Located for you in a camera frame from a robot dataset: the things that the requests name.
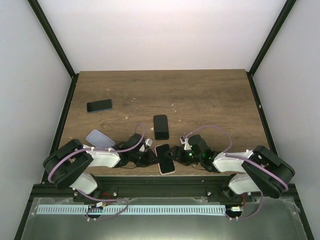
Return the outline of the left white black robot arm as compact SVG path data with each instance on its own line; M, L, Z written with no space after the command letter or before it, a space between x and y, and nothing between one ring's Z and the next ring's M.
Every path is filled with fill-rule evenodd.
M113 146L103 143L98 147L92 141L92 146L88 146L72 139L49 155L42 165L48 181L57 189L79 190L89 201L97 202L102 196L102 189L94 175L85 173L85 170L92 167L122 168L129 162L138 168L155 165L159 160L150 149L152 142L138 133Z

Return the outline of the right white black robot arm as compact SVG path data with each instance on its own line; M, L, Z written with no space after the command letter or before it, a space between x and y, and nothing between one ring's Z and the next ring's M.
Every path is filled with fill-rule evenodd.
M262 145L253 150L226 153L193 144L188 150L174 146L164 155L186 166L200 164L209 173L233 172L222 188L223 198L229 202L249 192L278 199L289 190L296 174L293 167Z

